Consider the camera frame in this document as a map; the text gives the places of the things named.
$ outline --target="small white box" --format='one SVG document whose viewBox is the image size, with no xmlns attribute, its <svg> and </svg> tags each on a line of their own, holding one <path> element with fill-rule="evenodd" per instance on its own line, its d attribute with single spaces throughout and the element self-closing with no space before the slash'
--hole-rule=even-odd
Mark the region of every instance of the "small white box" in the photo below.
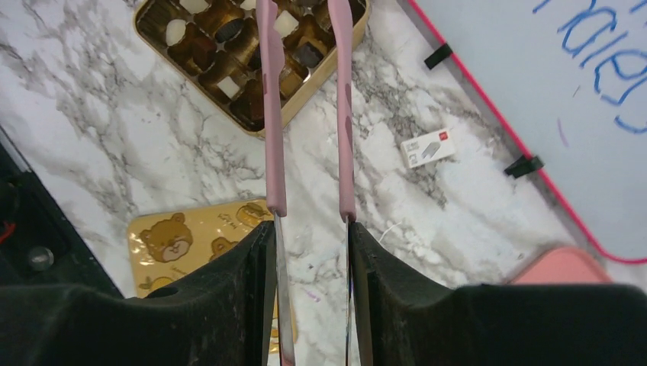
<svg viewBox="0 0 647 366">
<path fill-rule="evenodd" d="M 446 158 L 456 152 L 452 135 L 446 128 L 404 141 L 400 149 L 408 168 Z"/>
</svg>

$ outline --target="teddy bear print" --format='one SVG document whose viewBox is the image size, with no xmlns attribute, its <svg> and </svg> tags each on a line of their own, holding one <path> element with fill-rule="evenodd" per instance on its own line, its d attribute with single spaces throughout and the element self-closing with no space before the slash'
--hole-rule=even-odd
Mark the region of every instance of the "teddy bear print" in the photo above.
<svg viewBox="0 0 647 366">
<path fill-rule="evenodd" d="M 170 219 L 159 221 L 150 230 L 141 232 L 140 239 L 153 259 L 167 263 L 178 260 L 188 252 L 193 244 L 193 236 L 184 220 L 183 213 L 174 213 Z"/>
<path fill-rule="evenodd" d="M 257 227 L 268 215 L 269 212 L 253 202 L 245 204 L 236 212 L 238 221 L 249 227 Z"/>
<path fill-rule="evenodd" d="M 228 252 L 229 249 L 232 249 L 236 244 L 238 244 L 238 242 L 230 242 L 229 240 L 227 240 L 227 238 L 224 238 L 222 236 L 214 240 L 213 242 L 211 242 L 211 251 L 214 254 L 211 256 L 211 258 L 209 258 L 209 262 Z"/>
</svg>

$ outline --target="whiteboard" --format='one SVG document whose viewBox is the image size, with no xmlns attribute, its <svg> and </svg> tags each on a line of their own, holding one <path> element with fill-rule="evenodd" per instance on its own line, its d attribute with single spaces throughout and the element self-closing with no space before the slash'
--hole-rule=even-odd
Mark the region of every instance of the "whiteboard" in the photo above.
<svg viewBox="0 0 647 366">
<path fill-rule="evenodd" d="M 602 253 L 647 262 L 647 0 L 410 3 Z"/>
</svg>

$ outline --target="black clip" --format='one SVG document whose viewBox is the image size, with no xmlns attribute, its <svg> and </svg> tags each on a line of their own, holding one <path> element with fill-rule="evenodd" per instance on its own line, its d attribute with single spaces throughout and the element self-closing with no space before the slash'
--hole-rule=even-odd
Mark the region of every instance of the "black clip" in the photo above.
<svg viewBox="0 0 647 366">
<path fill-rule="evenodd" d="M 433 69 L 441 63 L 444 59 L 449 57 L 454 51 L 452 51 L 451 48 L 449 48 L 449 45 L 447 43 L 443 44 L 438 48 L 438 50 L 433 51 L 431 56 L 427 57 L 425 59 L 425 65 L 429 68 L 429 70 Z"/>
<path fill-rule="evenodd" d="M 521 156 L 515 162 L 510 164 L 505 170 L 506 175 L 512 175 L 514 178 L 523 177 L 524 175 L 536 172 L 543 168 L 544 163 L 538 156 L 525 157 Z"/>
</svg>

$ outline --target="white marble countertop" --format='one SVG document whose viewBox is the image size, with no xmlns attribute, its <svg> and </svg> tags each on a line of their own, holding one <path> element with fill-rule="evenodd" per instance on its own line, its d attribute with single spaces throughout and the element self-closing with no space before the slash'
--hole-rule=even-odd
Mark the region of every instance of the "white marble countertop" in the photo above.
<svg viewBox="0 0 647 366">
<path fill-rule="evenodd" d="M 0 12 L 0 123 L 126 296 L 125 238 L 143 214 L 265 194 L 263 142 L 242 133 L 135 34 L 137 0 L 23 0 Z M 394 0 L 353 54 L 359 220 L 450 287 L 498 283 L 576 245 Z M 285 241 L 304 364 L 342 364 L 346 252 L 337 213 L 334 76 L 285 131 Z M 446 127 L 458 152 L 407 170 L 400 142 Z M 647 287 L 645 267 L 602 261 Z M 272 364 L 278 364 L 276 357 Z"/>
</svg>

